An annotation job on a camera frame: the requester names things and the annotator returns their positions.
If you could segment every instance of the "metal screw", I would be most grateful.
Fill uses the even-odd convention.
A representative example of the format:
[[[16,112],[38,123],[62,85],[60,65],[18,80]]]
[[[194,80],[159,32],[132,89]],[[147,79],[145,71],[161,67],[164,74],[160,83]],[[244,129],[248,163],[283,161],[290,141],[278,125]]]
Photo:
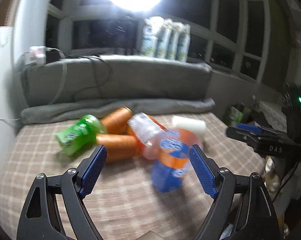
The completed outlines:
[[[221,174],[227,174],[229,172],[227,168],[220,168],[219,171]]]
[[[259,179],[259,178],[260,178],[260,175],[259,175],[257,172],[254,172],[254,173],[252,174],[252,176],[253,176],[253,178],[255,178],[255,179]]]
[[[75,174],[76,173],[76,169],[75,168],[71,168],[67,171],[68,174]]]
[[[39,173],[37,176],[36,176],[36,179],[42,179],[45,175],[43,173]]]

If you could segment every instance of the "plaid fabric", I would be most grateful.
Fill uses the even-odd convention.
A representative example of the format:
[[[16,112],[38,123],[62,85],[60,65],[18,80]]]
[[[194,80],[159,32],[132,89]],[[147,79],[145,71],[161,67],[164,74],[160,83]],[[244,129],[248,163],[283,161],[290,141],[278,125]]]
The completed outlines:
[[[183,114],[207,124],[206,155],[220,167],[233,173],[250,175],[264,169],[264,160],[246,144],[225,136],[226,126],[213,114]],[[172,115],[155,116],[171,127]],[[4,173],[0,194],[0,222],[7,234],[16,239],[17,225],[24,200],[36,175],[60,175],[77,167],[93,148],[77,159],[60,157],[53,133],[74,121],[25,126],[16,138]],[[191,168],[180,189],[168,193],[156,191],[150,180],[152,162],[135,157],[106,164],[85,206],[104,239],[136,239],[153,230],[166,239],[193,238],[212,204]],[[62,196],[57,195],[60,216],[68,236],[75,238]]]

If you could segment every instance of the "white thread spool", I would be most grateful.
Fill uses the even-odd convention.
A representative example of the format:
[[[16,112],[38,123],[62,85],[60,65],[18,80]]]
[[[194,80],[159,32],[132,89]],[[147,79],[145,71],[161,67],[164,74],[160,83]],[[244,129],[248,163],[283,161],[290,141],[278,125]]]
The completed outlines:
[[[204,139],[204,133],[207,129],[206,122],[186,117],[174,115],[172,117],[172,125],[174,128],[185,129],[195,134],[198,139]]]

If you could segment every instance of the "blue gripper pad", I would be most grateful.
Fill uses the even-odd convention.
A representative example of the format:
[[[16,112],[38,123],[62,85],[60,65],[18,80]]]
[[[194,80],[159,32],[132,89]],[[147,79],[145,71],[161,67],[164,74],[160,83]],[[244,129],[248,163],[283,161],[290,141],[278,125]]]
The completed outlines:
[[[215,177],[194,146],[189,149],[189,159],[205,193],[215,198],[218,195]]]
[[[84,172],[81,187],[79,190],[79,195],[81,196],[81,198],[85,198],[87,195],[92,193],[92,190],[100,175],[101,169],[103,168],[106,161],[106,157],[107,150],[106,147],[103,146]]]

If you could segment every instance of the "green plastic bottle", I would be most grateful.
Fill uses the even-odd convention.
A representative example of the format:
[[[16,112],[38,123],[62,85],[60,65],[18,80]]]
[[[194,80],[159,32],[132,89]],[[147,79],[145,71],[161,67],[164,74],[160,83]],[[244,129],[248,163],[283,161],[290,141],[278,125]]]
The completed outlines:
[[[56,133],[55,138],[63,149],[63,153],[71,156],[84,144],[96,142],[97,133],[107,133],[107,130],[95,116],[88,114],[71,127]]]

